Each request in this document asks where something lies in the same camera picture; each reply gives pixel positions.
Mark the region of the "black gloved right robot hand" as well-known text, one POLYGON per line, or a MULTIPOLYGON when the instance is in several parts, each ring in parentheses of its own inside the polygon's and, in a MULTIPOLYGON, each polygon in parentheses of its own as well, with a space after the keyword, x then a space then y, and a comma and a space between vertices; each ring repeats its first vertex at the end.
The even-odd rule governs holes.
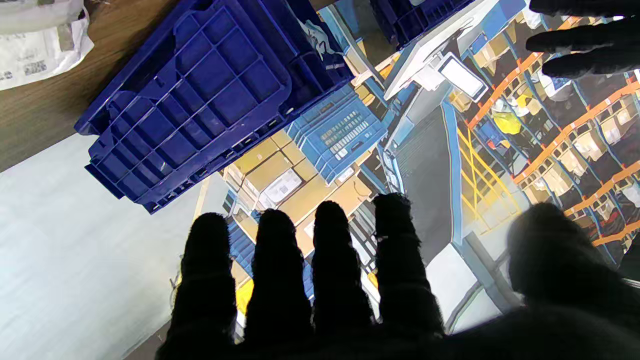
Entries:
POLYGON ((281 210, 261 214, 253 292, 236 344, 236 283, 224 217, 190 228, 182 282, 157 360, 637 360, 639 290, 610 268, 553 203, 537 203, 507 235, 512 289, 524 304, 448 334, 426 276, 410 202, 374 199, 379 317, 361 283, 349 222, 335 202, 314 219, 314 299, 306 296, 297 231, 281 210))

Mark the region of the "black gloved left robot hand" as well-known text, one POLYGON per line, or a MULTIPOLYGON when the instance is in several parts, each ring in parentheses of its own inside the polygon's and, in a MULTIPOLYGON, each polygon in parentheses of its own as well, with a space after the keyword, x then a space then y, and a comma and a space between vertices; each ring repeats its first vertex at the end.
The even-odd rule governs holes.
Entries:
POLYGON ((531 36, 525 44, 528 51, 560 55, 542 65, 544 75, 576 80, 639 68, 640 3, 637 0, 531 0, 529 9, 549 16, 622 16, 610 23, 549 30, 531 36))

